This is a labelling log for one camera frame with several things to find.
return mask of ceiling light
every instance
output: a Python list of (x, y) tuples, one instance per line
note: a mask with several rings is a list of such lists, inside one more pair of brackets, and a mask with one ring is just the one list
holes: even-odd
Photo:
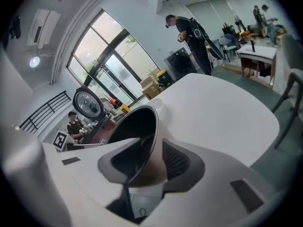
[(40, 63), (40, 58), (35, 56), (29, 61), (29, 66), (31, 68), (35, 68), (37, 65), (39, 65), (39, 63)]

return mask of floor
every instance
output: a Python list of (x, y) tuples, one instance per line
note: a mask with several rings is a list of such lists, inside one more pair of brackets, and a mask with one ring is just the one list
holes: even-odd
[[(268, 41), (266, 39), (260, 40), (257, 42), (257, 44), (268, 46)], [(240, 66), (240, 60), (238, 57), (230, 57), (230, 59), (231, 62), (228, 62), (227, 60), (223, 61), (222, 64), (232, 63)], [(283, 55), (280, 49), (278, 48), (276, 61), (276, 79), (273, 90), (248, 78), (244, 78), (235, 73), (227, 72), (216, 68), (214, 68), (214, 76), (229, 81), (250, 92), (253, 96), (258, 98), (262, 103), (264, 103), (265, 106), (267, 106), (271, 110), (280, 98), (280, 94), (284, 91), (286, 86), (283, 74), (283, 59)], [(142, 100), (138, 103), (138, 105), (134, 105), (134, 107), (143, 105), (147, 102), (147, 99)], [(277, 117), (280, 123), (280, 132), (283, 130), (283, 128), (288, 122), (288, 119), (291, 114), (289, 110), (290, 107), (290, 102), (288, 100), (284, 101), (275, 113), (275, 116)], [(295, 174), (297, 164), (299, 160), (302, 160), (302, 131), (303, 123), (299, 119), (299, 117), (297, 117), (289, 133), (284, 138), (279, 148), (275, 150), (273, 147), (270, 147), (264, 153), (264, 155), (251, 166), (251, 168), (263, 175), (276, 188), (277, 191), (286, 188), (291, 184), (291, 180)], [(146, 214), (149, 215), (159, 203), (160, 197), (146, 197), (142, 195), (132, 196), (132, 206), (135, 217), (140, 217), (144, 215), (144, 210), (142, 208), (144, 208), (146, 210)]]

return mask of person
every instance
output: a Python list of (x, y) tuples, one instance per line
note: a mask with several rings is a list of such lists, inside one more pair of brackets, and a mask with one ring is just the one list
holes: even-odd
[(276, 43), (276, 27), (274, 25), (274, 21), (277, 21), (276, 18), (271, 17), (271, 15), (268, 13), (269, 7), (265, 4), (262, 5), (263, 12), (263, 19), (267, 25), (267, 34), (269, 36), (269, 39), (271, 43), (274, 45), (277, 45)]
[(80, 140), (83, 138), (83, 134), (80, 133), (79, 131), (82, 130), (82, 128), (88, 130), (89, 126), (86, 126), (81, 123), (80, 120), (77, 120), (77, 113), (74, 111), (70, 111), (68, 113), (69, 117), (69, 122), (67, 124), (67, 131), (69, 135), (74, 139), (74, 140)]
[(255, 20), (257, 22), (259, 30), (262, 32), (263, 37), (265, 37), (266, 36), (266, 30), (263, 26), (263, 18), (262, 18), (262, 15), (261, 15), (260, 10), (259, 10), (257, 5), (255, 5), (254, 10), (253, 10), (252, 13), (255, 17)]
[(165, 20), (167, 26), (177, 27), (178, 31), (180, 32), (178, 35), (178, 41), (180, 43), (185, 41), (188, 44), (188, 47), (190, 48), (197, 64), (202, 69), (204, 74), (212, 75), (213, 69), (208, 59), (204, 39), (196, 39), (193, 37), (189, 19), (175, 15), (167, 15)]

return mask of wooden desk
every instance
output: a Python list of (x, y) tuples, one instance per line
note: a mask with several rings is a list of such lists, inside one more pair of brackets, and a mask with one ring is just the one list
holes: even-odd
[(276, 74), (276, 48), (255, 45), (253, 52), (251, 45), (245, 45), (237, 50), (237, 53), (240, 56), (242, 76), (245, 68), (255, 70), (257, 77), (259, 71), (271, 66), (268, 87), (272, 88)]

